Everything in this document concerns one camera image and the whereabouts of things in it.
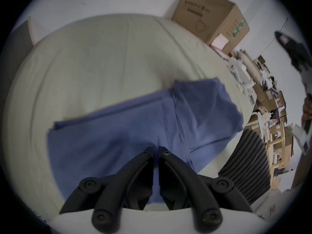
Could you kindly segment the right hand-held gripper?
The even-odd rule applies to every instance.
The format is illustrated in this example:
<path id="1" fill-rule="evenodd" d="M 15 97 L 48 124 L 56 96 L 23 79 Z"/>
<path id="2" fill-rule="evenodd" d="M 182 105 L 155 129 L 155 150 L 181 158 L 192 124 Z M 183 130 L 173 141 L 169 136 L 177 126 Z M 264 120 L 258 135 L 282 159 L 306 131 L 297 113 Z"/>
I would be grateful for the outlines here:
<path id="1" fill-rule="evenodd" d="M 307 99 L 311 101 L 312 99 L 312 70 L 308 69 L 301 72 L 302 82 L 306 88 Z M 307 155 L 311 148 L 311 136 L 312 136 L 312 126 L 311 119 L 307 120 L 306 123 L 299 127 L 297 124 L 292 130 L 292 135 L 297 140 L 299 147 L 302 150 L 303 155 Z"/>

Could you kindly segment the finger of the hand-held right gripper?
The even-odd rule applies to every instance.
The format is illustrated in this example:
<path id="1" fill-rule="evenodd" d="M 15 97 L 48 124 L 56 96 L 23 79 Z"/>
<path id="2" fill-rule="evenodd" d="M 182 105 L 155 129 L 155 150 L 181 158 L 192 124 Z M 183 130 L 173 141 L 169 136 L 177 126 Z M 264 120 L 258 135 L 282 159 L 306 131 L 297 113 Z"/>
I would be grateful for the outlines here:
<path id="1" fill-rule="evenodd" d="M 275 37 L 280 46 L 287 52 L 291 64 L 297 71 L 311 71 L 311 58 L 302 43 L 298 43 L 291 37 L 275 31 Z"/>

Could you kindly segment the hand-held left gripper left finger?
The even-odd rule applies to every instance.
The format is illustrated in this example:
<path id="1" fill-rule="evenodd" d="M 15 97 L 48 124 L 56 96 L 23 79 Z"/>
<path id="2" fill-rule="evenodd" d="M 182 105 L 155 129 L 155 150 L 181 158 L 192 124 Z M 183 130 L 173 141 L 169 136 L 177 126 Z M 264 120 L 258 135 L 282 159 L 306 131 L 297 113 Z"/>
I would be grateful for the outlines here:
<path id="1" fill-rule="evenodd" d="M 75 213 L 94 209 L 91 223 L 101 233 L 115 233 L 122 208 L 143 210 L 153 194 L 154 148 L 148 147 L 116 174 L 80 181 L 60 210 Z"/>

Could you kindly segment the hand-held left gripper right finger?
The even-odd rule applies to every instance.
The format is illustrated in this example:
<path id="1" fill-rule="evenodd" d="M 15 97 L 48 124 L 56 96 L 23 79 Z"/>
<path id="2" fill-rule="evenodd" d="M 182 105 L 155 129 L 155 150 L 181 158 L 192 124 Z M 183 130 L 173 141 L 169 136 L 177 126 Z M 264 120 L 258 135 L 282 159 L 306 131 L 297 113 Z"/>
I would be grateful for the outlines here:
<path id="1" fill-rule="evenodd" d="M 198 231 L 213 232 L 221 226 L 220 207 L 252 213 L 250 204 L 232 180 L 199 175 L 165 147 L 158 150 L 160 195 L 169 210 L 192 208 Z"/>

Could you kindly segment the person's right hand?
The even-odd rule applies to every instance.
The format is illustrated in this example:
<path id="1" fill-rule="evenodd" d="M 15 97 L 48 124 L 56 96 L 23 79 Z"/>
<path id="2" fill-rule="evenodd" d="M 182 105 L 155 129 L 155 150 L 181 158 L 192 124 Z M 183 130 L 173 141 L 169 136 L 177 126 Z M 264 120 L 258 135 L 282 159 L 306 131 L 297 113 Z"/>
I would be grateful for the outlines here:
<path id="1" fill-rule="evenodd" d="M 301 118 L 302 127 L 306 125 L 307 121 L 312 119 L 312 101 L 306 97 L 303 104 L 303 115 Z"/>

